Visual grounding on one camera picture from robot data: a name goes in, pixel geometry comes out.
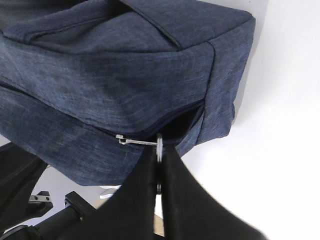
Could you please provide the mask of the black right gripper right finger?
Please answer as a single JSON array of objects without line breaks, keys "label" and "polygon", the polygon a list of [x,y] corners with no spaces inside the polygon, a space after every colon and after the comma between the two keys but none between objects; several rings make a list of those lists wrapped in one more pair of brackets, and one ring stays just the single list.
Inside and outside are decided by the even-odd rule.
[{"label": "black right gripper right finger", "polygon": [[174,147],[161,161],[167,240],[264,240],[265,235],[220,205],[193,177]]}]

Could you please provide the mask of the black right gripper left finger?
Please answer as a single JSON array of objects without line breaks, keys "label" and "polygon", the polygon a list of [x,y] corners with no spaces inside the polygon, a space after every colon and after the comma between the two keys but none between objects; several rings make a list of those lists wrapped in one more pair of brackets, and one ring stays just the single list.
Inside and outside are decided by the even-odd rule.
[{"label": "black right gripper left finger", "polygon": [[153,147],[146,147],[122,186],[72,231],[72,239],[152,240],[156,168],[156,151]]}]

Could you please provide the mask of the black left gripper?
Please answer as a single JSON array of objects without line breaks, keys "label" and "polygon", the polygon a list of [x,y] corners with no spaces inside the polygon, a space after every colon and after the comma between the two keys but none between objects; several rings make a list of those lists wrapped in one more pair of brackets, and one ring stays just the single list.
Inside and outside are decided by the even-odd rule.
[{"label": "black left gripper", "polygon": [[0,147],[0,238],[2,240],[60,240],[95,208],[78,193],[65,196],[65,208],[37,225],[24,222],[40,218],[53,208],[48,191],[33,194],[48,165],[16,144]]}]

